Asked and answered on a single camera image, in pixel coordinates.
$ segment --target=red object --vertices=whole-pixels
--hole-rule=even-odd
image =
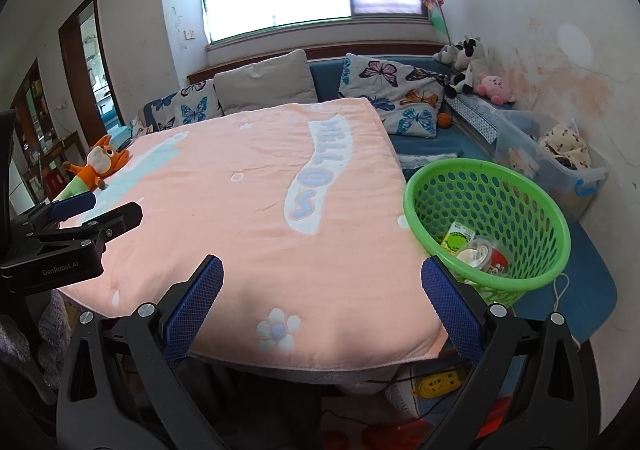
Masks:
[[[510,396],[495,401],[476,439],[498,430],[510,403]],[[367,426],[362,431],[362,444],[367,450],[415,450],[432,429],[431,423],[422,419],[401,424],[380,423]]]
[[[367,450],[415,450],[427,439],[433,426],[422,419],[410,423],[379,423],[362,431],[362,444]]]
[[[349,437],[337,430],[322,432],[322,450],[349,450]]]
[[[494,246],[494,248],[491,250],[491,261],[490,261],[489,270],[487,271],[487,273],[503,274],[503,273],[506,273],[508,269],[509,269],[509,261]]]
[[[44,185],[47,188],[47,195],[55,197],[65,189],[66,181],[62,177],[60,170],[56,168],[44,176]]]
[[[491,432],[495,432],[496,430],[498,430],[505,414],[507,414],[507,409],[510,403],[511,396],[495,400],[494,406],[491,407],[489,415],[484,420],[484,425],[482,425],[482,428],[480,429],[480,432],[478,432],[476,439],[480,439],[481,437],[484,437]]]

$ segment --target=white flower pattern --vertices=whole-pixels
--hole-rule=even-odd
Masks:
[[[287,317],[280,308],[273,308],[266,320],[261,321],[255,328],[258,335],[258,350],[273,351],[278,348],[283,353],[290,353],[294,347],[293,333],[302,325],[299,316]]]

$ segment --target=doorway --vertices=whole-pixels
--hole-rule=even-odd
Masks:
[[[60,27],[66,81],[89,145],[124,125],[100,34],[97,0],[85,0]]]

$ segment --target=plastic container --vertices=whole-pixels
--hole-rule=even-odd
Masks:
[[[578,221],[609,178],[607,160],[590,146],[591,169],[566,168],[530,137],[546,134],[558,125],[557,120],[529,110],[498,110],[495,114],[498,118],[495,162],[534,181],[553,198],[569,223]]]
[[[510,306],[564,270],[571,251],[558,205],[534,182],[489,161],[447,159],[418,170],[404,191],[411,231],[456,278],[487,301]],[[513,256],[506,274],[483,273],[440,243],[456,221],[503,244]]]

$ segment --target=pink plush toy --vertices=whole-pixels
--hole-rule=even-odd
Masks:
[[[485,76],[482,83],[476,86],[476,93],[480,96],[487,96],[491,103],[497,106],[506,103],[512,104],[516,101],[509,86],[499,76]]]

